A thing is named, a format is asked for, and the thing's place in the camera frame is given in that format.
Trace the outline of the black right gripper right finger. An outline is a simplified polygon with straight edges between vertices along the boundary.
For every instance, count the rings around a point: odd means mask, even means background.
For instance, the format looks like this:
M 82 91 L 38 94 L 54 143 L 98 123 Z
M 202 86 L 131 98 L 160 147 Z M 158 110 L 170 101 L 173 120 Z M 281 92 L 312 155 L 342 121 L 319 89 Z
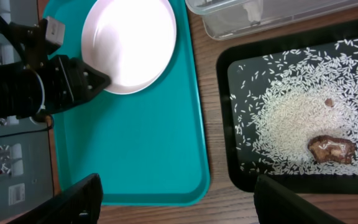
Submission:
M 266 175 L 257 178 L 254 205 L 260 224 L 343 223 Z

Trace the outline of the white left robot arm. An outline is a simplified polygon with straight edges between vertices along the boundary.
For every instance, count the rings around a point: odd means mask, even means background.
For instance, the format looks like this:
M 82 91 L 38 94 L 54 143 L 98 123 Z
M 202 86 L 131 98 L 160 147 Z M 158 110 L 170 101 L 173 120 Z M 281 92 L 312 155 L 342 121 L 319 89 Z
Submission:
M 31 27 L 0 16 L 0 34 L 20 57 L 0 65 L 0 118 L 61 113 L 91 101 L 111 84 L 108 75 L 81 59 L 56 54 L 65 25 L 52 17 Z

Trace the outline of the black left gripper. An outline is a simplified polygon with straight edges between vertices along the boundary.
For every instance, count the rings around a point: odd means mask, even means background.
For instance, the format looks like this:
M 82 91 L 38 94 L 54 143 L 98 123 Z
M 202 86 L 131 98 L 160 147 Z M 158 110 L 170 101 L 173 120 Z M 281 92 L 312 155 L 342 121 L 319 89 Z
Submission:
M 44 111 L 49 114 L 68 110 L 73 102 L 76 105 L 87 103 L 111 84 L 109 75 L 66 55 L 54 56 L 37 73 L 45 90 Z

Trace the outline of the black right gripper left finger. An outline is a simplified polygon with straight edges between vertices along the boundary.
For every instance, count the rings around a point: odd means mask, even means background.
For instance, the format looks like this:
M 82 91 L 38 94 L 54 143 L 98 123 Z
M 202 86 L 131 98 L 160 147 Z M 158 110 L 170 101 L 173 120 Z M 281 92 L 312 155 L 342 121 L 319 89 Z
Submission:
M 103 200 L 103 187 L 96 173 L 62 193 L 39 205 L 35 209 L 11 221 L 17 224 L 76 224 L 98 222 Z

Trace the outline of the white round plate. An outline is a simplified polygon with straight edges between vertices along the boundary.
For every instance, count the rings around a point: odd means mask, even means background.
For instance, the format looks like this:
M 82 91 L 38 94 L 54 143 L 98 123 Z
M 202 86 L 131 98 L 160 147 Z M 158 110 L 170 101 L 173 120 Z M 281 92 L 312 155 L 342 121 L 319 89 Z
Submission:
M 81 34 L 82 59 L 111 79 L 105 90 L 139 92 L 155 82 L 173 57 L 177 22 L 167 0 L 97 0 Z

